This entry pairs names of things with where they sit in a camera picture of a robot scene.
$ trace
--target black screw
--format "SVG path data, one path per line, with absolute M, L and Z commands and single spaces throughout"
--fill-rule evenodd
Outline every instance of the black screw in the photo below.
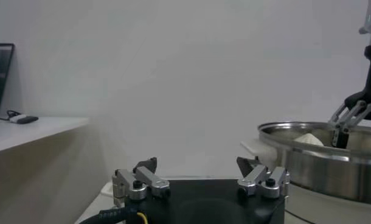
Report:
M 266 181 L 265 181 L 265 185 L 267 187 L 274 187 L 276 184 L 276 181 L 275 179 L 272 179 L 272 178 L 268 178 Z
M 133 182 L 133 188 L 134 189 L 141 189 L 142 188 L 142 185 L 143 185 L 143 183 L 141 181 L 139 181 L 139 180 L 135 180 Z

